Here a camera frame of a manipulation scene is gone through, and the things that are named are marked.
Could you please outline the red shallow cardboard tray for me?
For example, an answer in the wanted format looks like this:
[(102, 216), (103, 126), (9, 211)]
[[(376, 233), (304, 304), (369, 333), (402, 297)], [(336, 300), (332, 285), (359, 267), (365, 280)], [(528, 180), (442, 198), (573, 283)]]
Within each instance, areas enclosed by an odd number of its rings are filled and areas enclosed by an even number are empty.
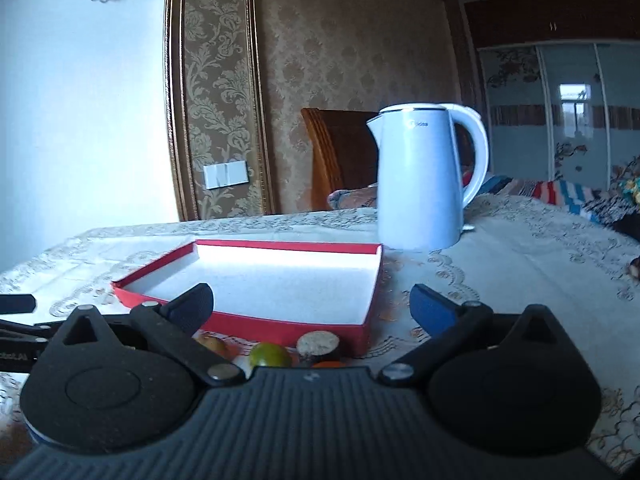
[(166, 304), (205, 283), (214, 307), (204, 330), (288, 347), (328, 330), (347, 353), (361, 356), (382, 257), (380, 244), (194, 240), (112, 286), (133, 308), (145, 300)]

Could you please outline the brown kiwi fruit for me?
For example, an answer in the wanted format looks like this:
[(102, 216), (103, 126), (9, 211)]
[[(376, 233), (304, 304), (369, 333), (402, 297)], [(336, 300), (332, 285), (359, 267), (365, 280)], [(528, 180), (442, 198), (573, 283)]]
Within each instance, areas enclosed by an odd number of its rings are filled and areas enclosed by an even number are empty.
[(209, 351), (216, 353), (217, 356), (226, 360), (230, 359), (229, 348), (222, 339), (211, 334), (200, 333), (195, 337), (195, 340)]

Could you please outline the white wall switch panel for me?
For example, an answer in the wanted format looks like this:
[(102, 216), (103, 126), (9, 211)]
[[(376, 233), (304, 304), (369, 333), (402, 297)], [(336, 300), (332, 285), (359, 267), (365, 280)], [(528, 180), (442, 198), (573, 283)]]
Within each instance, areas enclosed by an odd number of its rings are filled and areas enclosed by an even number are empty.
[(232, 160), (220, 164), (203, 167), (205, 187), (208, 190), (228, 188), (248, 182), (247, 164), (245, 160)]

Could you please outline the dark sugarcane piece small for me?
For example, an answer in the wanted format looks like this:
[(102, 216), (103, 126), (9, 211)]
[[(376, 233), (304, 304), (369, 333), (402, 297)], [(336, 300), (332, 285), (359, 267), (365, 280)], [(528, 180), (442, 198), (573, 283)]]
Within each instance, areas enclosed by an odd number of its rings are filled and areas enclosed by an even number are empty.
[(328, 330), (313, 330), (296, 342), (300, 362), (318, 363), (335, 358), (340, 353), (341, 339)]

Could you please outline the orange mandarin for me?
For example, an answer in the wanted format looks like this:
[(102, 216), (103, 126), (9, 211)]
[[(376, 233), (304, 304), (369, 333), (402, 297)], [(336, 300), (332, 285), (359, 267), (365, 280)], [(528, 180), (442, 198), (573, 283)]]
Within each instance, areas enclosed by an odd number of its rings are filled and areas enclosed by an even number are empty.
[(318, 363), (314, 363), (311, 365), (312, 368), (342, 368), (345, 367), (346, 364), (341, 361), (321, 361)]

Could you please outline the sliding wardrobe doors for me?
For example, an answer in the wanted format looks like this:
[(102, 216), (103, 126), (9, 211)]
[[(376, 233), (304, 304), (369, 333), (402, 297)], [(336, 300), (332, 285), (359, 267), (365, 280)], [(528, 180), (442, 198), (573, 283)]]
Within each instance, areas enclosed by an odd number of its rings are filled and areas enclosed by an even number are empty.
[(480, 50), (491, 167), (617, 188), (639, 174), (638, 44)]

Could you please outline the striped colourful bedding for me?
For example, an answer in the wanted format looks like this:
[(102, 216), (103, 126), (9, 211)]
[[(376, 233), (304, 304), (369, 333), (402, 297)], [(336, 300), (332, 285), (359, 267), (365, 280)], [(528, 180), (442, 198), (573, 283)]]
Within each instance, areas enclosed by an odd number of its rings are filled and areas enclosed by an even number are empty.
[(535, 181), (486, 174), (480, 194), (525, 196), (639, 240), (639, 205), (567, 180)]

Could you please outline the white electric kettle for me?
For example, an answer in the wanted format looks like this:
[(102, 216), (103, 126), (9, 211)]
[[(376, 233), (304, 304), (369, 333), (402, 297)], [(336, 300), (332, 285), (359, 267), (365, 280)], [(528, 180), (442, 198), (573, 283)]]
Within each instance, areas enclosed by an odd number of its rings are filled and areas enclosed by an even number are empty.
[[(462, 183), (457, 125), (472, 139), (474, 168)], [(383, 108), (367, 126), (378, 146), (378, 239), (396, 250), (439, 250), (457, 244), (463, 211), (480, 192), (489, 146), (482, 118), (454, 103)]]

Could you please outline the green tomato fruit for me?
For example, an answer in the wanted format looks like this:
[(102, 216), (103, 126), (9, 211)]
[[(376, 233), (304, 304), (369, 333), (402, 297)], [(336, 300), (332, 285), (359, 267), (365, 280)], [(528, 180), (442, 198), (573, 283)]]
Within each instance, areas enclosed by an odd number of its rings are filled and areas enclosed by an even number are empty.
[(292, 356), (285, 347), (271, 342), (255, 344), (248, 354), (250, 367), (291, 367)]

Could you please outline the floral pillow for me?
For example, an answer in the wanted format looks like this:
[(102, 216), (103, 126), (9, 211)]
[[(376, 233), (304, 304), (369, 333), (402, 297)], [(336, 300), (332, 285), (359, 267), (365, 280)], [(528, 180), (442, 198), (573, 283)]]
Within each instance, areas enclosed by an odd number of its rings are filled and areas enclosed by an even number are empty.
[(378, 196), (378, 185), (373, 183), (365, 188), (336, 190), (328, 196), (326, 202), (332, 210), (367, 207), (375, 208), (376, 196)]

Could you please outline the wooden bed headboard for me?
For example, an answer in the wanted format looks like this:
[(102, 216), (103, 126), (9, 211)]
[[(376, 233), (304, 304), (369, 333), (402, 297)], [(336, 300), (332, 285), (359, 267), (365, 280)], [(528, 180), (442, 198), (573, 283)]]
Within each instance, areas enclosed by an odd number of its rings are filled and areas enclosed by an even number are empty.
[(378, 177), (378, 144), (367, 122), (377, 112), (300, 110), (312, 146), (311, 207), (329, 210), (336, 190), (364, 188)]

